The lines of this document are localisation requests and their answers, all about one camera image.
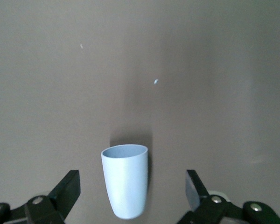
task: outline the gray surface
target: gray surface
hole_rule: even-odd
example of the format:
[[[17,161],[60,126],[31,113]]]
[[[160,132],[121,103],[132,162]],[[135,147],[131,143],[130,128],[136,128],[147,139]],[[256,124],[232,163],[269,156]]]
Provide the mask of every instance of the gray surface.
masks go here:
[[[150,152],[132,221],[114,216],[100,160],[123,142]],[[70,169],[68,224],[176,223],[186,169],[280,215],[280,1],[0,1],[0,202]]]

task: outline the white cup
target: white cup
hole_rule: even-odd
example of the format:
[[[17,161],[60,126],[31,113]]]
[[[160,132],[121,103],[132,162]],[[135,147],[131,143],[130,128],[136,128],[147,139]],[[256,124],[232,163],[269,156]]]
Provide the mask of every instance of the white cup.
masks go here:
[[[101,153],[105,183],[114,214],[122,219],[141,215],[148,181],[148,148],[119,145]]]

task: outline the cup rim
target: cup rim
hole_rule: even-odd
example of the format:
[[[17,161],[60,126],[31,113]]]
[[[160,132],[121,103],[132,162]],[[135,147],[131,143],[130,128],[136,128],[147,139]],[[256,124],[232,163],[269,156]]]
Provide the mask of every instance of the cup rim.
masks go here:
[[[138,147],[142,147],[144,148],[144,152],[140,153],[140,154],[137,154],[137,155],[132,155],[132,156],[127,156],[127,157],[109,157],[109,156],[105,156],[104,155],[104,152],[107,151],[107,150],[110,150],[110,149],[113,149],[113,148],[117,148],[117,147],[122,147],[122,146],[138,146]],[[145,154],[146,152],[148,151],[148,148],[144,145],[140,145],[140,144],[121,144],[121,145],[116,145],[116,146],[112,146],[112,147],[109,147],[109,148],[106,148],[104,149],[102,152],[101,152],[101,156],[105,157],[105,158],[108,158],[108,159],[126,159],[126,158],[132,158],[132,157],[136,157],[136,156],[140,156],[142,154]]]

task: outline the cup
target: cup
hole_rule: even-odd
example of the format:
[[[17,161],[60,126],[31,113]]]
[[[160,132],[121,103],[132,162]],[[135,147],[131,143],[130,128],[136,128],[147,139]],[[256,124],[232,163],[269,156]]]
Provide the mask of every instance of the cup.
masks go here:
[[[140,216],[145,208],[148,148],[119,145],[101,152],[105,183],[114,214],[122,219]]]

